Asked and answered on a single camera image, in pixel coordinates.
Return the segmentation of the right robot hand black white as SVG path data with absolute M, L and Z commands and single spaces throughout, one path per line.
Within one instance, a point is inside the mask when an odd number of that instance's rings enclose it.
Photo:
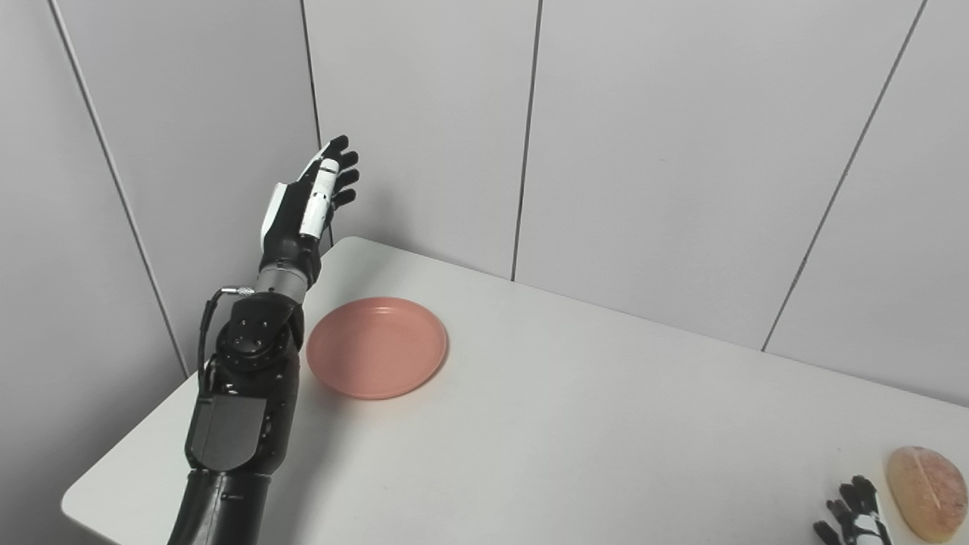
M 839 486 L 840 497 L 828 500 L 827 510 L 833 514 L 837 527 L 826 521 L 816 521 L 813 531 L 824 544 L 893 544 L 892 535 L 881 516 L 877 489 L 858 474 L 849 483 Z

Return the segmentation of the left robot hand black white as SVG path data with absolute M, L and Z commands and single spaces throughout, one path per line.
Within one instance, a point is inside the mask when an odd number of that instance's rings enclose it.
M 283 266 L 300 273 L 307 287 L 317 282 L 324 231 L 336 210 L 356 200 L 357 162 L 348 135 L 339 135 L 313 155 L 297 182 L 274 186 L 260 228 L 260 269 Z

